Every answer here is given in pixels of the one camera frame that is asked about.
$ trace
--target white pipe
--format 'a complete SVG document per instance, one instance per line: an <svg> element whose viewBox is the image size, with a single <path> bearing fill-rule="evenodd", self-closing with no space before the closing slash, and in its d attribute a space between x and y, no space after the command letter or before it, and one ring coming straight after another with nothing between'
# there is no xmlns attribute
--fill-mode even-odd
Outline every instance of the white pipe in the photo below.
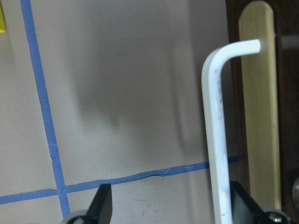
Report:
<svg viewBox="0 0 299 224"><path fill-rule="evenodd" d="M232 224L221 70L233 57L260 52L259 40L231 43L213 51L202 68L201 86L216 224Z"/></svg>

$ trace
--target yellow sticky note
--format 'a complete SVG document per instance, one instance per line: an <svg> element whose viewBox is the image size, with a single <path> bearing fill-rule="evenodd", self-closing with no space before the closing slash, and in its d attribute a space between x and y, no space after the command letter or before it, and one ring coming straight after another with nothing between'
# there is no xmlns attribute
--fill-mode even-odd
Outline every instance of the yellow sticky note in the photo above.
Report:
<svg viewBox="0 0 299 224"><path fill-rule="evenodd" d="M0 33L5 33L6 28L5 28L5 23L4 23L4 18L3 18L3 13L2 13L2 7L0 5Z"/></svg>

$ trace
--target dark wooden door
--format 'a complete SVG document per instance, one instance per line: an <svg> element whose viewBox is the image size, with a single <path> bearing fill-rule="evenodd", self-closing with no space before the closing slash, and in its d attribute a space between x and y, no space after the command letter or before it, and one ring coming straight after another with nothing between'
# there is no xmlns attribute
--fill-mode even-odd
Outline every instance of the dark wooden door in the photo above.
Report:
<svg viewBox="0 0 299 224"><path fill-rule="evenodd" d="M230 42L239 41L238 20L252 0L226 0ZM299 223L292 186L299 177L299 0L265 0L274 10L278 82L282 209ZM249 190L241 60L231 60L241 181Z"/></svg>

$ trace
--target wooden board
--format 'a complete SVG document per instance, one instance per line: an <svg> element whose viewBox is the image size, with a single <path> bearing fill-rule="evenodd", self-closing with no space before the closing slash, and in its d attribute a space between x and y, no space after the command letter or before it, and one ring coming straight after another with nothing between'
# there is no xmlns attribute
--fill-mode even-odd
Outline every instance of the wooden board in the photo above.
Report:
<svg viewBox="0 0 299 224"><path fill-rule="evenodd" d="M250 194L261 206L281 208L277 81L273 10L253 1L239 19L240 40L259 39L258 55L241 57Z"/></svg>

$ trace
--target blue tape line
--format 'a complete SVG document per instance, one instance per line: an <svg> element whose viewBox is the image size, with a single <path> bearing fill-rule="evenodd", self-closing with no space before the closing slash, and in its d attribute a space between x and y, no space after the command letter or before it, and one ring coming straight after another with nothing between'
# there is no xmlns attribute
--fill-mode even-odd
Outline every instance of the blue tape line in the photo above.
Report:
<svg viewBox="0 0 299 224"><path fill-rule="evenodd" d="M15 195L0 196L0 204L26 201L26 200L37 199L42 197L50 197L54 195L57 195L56 190L44 189L44 190L37 190L37 191L20 193Z"/></svg>
<svg viewBox="0 0 299 224"><path fill-rule="evenodd" d="M63 172L62 172L60 158L59 158L59 152L58 152L57 141L55 137L55 131L54 131L54 125L52 121L46 83L43 75L42 62L41 62L38 44L37 44L36 30L34 26L31 4L30 4L30 0L20 0L20 1L21 1L21 8L22 8L22 13L24 18L27 40L29 44L33 72L35 75L38 96L41 103L43 123L45 126L49 151L52 158L52 167L53 167L53 172L54 172L54 177L55 177L55 182L57 187L57 194L60 201L62 215L63 217L65 217L70 213L70 207L69 207L69 202L65 190L64 177L63 177Z"/></svg>
<svg viewBox="0 0 299 224"><path fill-rule="evenodd" d="M238 162L237 155L230 156L228 158L228 163L234 163L234 162ZM110 184L125 183L125 182L141 180L141 179L152 177L152 176L177 175L177 174L183 174L183 173L188 173L188 172L207 169L207 168L209 168L208 161L195 163L195 164L191 164L191 165L187 165L187 166L172 167L172 168L161 169L161 170L153 170L153 171L143 172L143 173L139 173L139 174L135 174L132 176L123 177L123 178L110 179L110 180L97 180L97 181L90 181L90 182L68 185L68 186L66 186L66 191L67 191L67 193L73 193L73 192L77 192L77 191L98 188L101 184L104 184L104 183L110 183Z"/></svg>

